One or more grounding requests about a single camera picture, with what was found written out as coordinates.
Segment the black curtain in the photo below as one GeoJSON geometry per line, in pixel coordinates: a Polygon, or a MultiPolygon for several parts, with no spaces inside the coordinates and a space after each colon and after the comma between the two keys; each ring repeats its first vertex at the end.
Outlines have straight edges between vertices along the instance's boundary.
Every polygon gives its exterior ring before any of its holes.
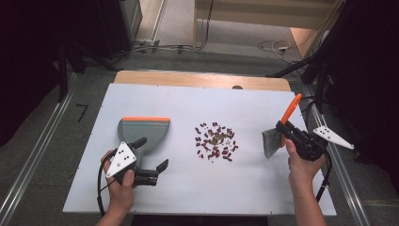
{"type": "Polygon", "coordinates": [[[355,146],[399,192],[399,2],[350,0],[353,11],[328,49],[327,98],[355,129],[355,146]]]}
{"type": "Polygon", "coordinates": [[[55,43],[52,39],[40,43],[33,32],[33,22],[40,20],[37,15],[31,15],[28,25],[12,2],[0,1],[0,146],[59,81],[49,51],[56,50],[55,43]]]}

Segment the forearm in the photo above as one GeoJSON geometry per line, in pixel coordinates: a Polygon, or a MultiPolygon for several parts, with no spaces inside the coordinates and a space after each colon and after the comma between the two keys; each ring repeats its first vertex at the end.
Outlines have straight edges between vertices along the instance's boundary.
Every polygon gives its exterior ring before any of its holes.
{"type": "Polygon", "coordinates": [[[295,187],[293,198],[297,226],[327,225],[311,185],[295,187]]]}

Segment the orange handle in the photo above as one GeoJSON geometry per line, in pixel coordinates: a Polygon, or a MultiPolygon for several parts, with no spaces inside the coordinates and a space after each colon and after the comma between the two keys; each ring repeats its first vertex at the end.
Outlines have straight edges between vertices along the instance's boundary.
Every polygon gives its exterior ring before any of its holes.
{"type": "MultiPolygon", "coordinates": [[[[284,115],[281,118],[281,122],[283,124],[285,124],[285,122],[288,121],[288,119],[290,119],[291,115],[293,114],[294,110],[296,109],[296,107],[299,104],[300,99],[302,98],[302,95],[300,93],[298,93],[296,95],[296,97],[293,99],[293,101],[290,103],[290,105],[288,106],[287,110],[285,111],[284,115]]],[[[285,145],[285,136],[283,134],[281,134],[281,144],[280,147],[284,147],[285,145]]]]}
{"type": "Polygon", "coordinates": [[[170,121],[167,117],[129,117],[122,118],[124,121],[170,121]]]}

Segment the metal rail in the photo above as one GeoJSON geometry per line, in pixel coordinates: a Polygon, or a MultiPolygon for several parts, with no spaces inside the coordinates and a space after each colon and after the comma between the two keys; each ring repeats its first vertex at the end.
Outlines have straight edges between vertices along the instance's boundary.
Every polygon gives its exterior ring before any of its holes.
{"type": "Polygon", "coordinates": [[[8,194],[6,195],[6,198],[0,209],[0,225],[7,226],[9,221],[11,220],[11,217],[14,214],[18,203],[20,202],[24,192],[26,191],[26,188],[30,180],[32,179],[32,176],[35,173],[35,170],[47,149],[47,146],[53,136],[54,131],[58,126],[58,123],[61,121],[62,116],[64,115],[64,112],[74,93],[77,80],[78,78],[76,73],[73,73],[69,81],[70,91],[66,94],[64,100],[56,105],[56,108],[52,116],[50,117],[50,120],[48,120],[46,126],[41,132],[38,142],[33,148],[28,159],[26,160],[23,169],[9,189],[8,194]]]}
{"type": "MultiPolygon", "coordinates": [[[[309,89],[308,86],[305,86],[305,92],[309,96],[313,96],[313,91],[309,89]]],[[[318,126],[325,125],[327,126],[326,119],[324,115],[320,115],[315,105],[311,107],[312,115],[314,116],[316,123],[318,126]]],[[[337,173],[338,180],[343,189],[343,194],[345,195],[346,201],[348,202],[348,206],[352,212],[353,219],[356,222],[356,225],[359,226],[369,226],[371,225],[366,212],[364,211],[363,205],[359,198],[358,192],[355,189],[354,184],[349,176],[349,173],[346,169],[346,166],[341,159],[340,154],[338,153],[337,146],[333,143],[328,143],[327,149],[330,152],[332,163],[334,169],[337,173]]]]}
{"type": "Polygon", "coordinates": [[[165,11],[165,5],[167,4],[167,0],[162,0],[161,7],[158,11],[158,16],[156,17],[155,25],[153,26],[151,40],[156,39],[156,34],[158,33],[159,24],[161,23],[162,16],[165,11]]]}

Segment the cable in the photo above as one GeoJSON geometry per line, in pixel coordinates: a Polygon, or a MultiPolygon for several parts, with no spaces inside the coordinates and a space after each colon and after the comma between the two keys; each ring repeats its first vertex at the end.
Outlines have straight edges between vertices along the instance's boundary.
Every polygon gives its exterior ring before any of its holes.
{"type": "Polygon", "coordinates": [[[316,96],[307,96],[307,97],[302,97],[302,100],[308,100],[308,99],[314,99],[316,96]]]}
{"type": "Polygon", "coordinates": [[[111,186],[115,181],[116,181],[116,179],[114,179],[111,183],[109,183],[108,185],[106,185],[106,186],[104,186],[103,188],[101,188],[100,191],[103,191],[103,190],[106,189],[107,187],[111,186]]]}
{"type": "Polygon", "coordinates": [[[326,173],[325,179],[323,180],[323,182],[320,186],[320,189],[316,195],[316,200],[318,202],[322,198],[324,190],[326,189],[326,187],[328,187],[328,178],[329,178],[329,174],[331,173],[331,170],[332,170],[331,156],[329,155],[329,152],[327,150],[325,151],[325,156],[326,156],[327,173],[326,173]]]}
{"type": "Polygon", "coordinates": [[[105,165],[106,161],[108,161],[109,159],[111,159],[111,158],[115,155],[116,152],[117,152],[117,150],[114,150],[112,153],[109,153],[109,154],[104,158],[104,160],[102,161],[101,166],[100,166],[100,169],[99,169],[99,174],[98,174],[98,178],[97,178],[97,203],[98,203],[98,205],[99,205],[101,217],[103,217],[103,216],[105,215],[104,205],[103,205],[103,199],[102,199],[102,197],[101,197],[101,192],[103,191],[103,190],[101,189],[101,178],[102,178],[102,174],[103,174],[103,168],[104,168],[104,165],[105,165]]]}
{"type": "Polygon", "coordinates": [[[206,35],[205,35],[205,40],[202,42],[201,46],[199,48],[196,47],[196,49],[202,50],[206,43],[208,43],[208,36],[209,36],[209,23],[211,22],[211,16],[212,16],[212,9],[214,8],[214,0],[211,2],[211,6],[209,7],[209,12],[208,12],[208,20],[206,22],[206,35]]]}
{"type": "Polygon", "coordinates": [[[276,42],[280,42],[280,41],[285,41],[285,42],[287,42],[289,45],[286,46],[286,47],[287,47],[287,49],[290,48],[291,43],[290,43],[289,41],[287,41],[287,40],[275,40],[275,41],[273,41],[273,43],[272,43],[272,51],[277,55],[277,57],[279,57],[280,59],[284,60],[285,62],[287,62],[287,63],[289,63],[289,64],[294,64],[294,62],[291,62],[291,61],[285,59],[284,57],[282,57],[282,55],[283,55],[284,52],[285,52],[285,49],[282,51],[281,54],[277,53],[276,50],[274,49],[274,44],[275,44],[276,42]]]}
{"type": "Polygon", "coordinates": [[[262,51],[265,51],[265,52],[270,52],[270,51],[265,50],[265,49],[263,48],[263,46],[262,46],[262,44],[267,43],[267,42],[272,42],[272,40],[264,40],[264,41],[259,42],[259,43],[257,44],[258,49],[260,49],[260,50],[262,50],[262,51]]]}
{"type": "MultiPolygon", "coordinates": [[[[340,6],[340,5],[335,6],[335,8],[331,11],[331,14],[329,14],[328,19],[327,19],[325,22],[321,23],[321,24],[316,28],[316,30],[314,30],[314,31],[311,33],[311,35],[305,40],[304,43],[301,43],[301,44],[299,44],[299,45],[305,44],[305,43],[316,33],[316,31],[317,31],[318,29],[320,29],[322,26],[326,25],[326,24],[328,23],[328,21],[331,20],[332,15],[333,15],[335,12],[337,12],[336,9],[337,9],[339,6],[340,6]]],[[[314,50],[319,49],[319,48],[322,46],[322,40],[323,40],[323,37],[324,37],[324,34],[325,34],[325,33],[326,33],[326,31],[325,31],[325,32],[323,33],[323,35],[320,37],[319,45],[316,46],[316,47],[314,47],[314,49],[311,50],[311,54],[312,54],[312,55],[313,55],[313,51],[314,51],[314,50]]]]}
{"type": "MultiPolygon", "coordinates": [[[[313,32],[311,33],[311,35],[308,36],[308,38],[307,38],[305,41],[303,41],[302,43],[300,43],[300,44],[298,44],[298,45],[296,45],[296,46],[294,46],[294,47],[298,47],[298,46],[300,46],[300,45],[306,44],[306,42],[308,42],[308,40],[309,40],[309,39],[310,39],[323,25],[325,25],[326,23],[328,23],[329,20],[331,20],[332,15],[334,14],[334,12],[335,12],[335,9],[332,10],[331,14],[328,16],[328,18],[327,18],[324,22],[322,22],[320,25],[317,26],[317,28],[316,28],[315,30],[313,30],[313,32]]],[[[265,43],[265,42],[268,42],[268,40],[259,43],[259,44],[258,44],[258,47],[259,47],[260,44],[265,43]]]]}

